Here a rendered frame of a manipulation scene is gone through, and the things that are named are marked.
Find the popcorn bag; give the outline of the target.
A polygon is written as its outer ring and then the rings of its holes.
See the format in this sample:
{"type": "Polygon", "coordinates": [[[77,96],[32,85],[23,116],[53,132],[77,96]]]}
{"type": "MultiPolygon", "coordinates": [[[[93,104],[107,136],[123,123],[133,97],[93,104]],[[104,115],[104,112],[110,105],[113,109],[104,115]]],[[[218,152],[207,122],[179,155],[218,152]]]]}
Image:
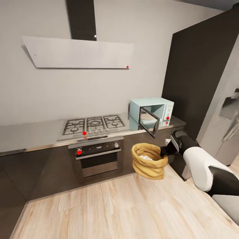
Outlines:
{"type": "Polygon", "coordinates": [[[163,180],[164,167],[168,164],[168,155],[160,156],[160,152],[160,147],[149,143],[133,145],[131,149],[133,168],[137,174],[151,180],[163,180]]]}

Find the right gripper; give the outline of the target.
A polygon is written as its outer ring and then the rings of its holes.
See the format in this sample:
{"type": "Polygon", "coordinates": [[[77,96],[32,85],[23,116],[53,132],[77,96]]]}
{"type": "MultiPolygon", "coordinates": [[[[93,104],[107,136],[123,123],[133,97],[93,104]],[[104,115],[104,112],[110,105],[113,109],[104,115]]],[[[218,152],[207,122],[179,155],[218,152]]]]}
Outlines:
{"type": "Polygon", "coordinates": [[[180,155],[178,150],[173,150],[169,147],[169,143],[167,146],[161,146],[161,152],[160,152],[160,156],[162,155],[180,155]]]}

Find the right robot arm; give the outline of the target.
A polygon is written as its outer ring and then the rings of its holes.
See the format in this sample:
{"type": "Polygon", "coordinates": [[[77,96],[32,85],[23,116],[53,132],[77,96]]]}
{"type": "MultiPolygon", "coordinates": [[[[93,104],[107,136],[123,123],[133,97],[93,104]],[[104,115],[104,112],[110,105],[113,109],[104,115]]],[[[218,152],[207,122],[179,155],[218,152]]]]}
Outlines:
{"type": "Polygon", "coordinates": [[[217,161],[197,140],[186,132],[176,130],[161,146],[160,156],[180,155],[188,166],[194,185],[206,192],[222,210],[239,226],[239,178],[228,166],[217,161]]]}

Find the microwave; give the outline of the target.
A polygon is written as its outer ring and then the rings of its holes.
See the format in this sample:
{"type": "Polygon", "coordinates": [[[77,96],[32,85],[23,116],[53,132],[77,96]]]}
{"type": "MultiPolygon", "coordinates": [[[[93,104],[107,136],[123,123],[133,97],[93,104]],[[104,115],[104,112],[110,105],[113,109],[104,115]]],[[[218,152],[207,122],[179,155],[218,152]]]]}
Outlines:
{"type": "Polygon", "coordinates": [[[156,139],[159,121],[171,118],[174,102],[162,97],[130,100],[130,116],[153,138],[156,139]]]}

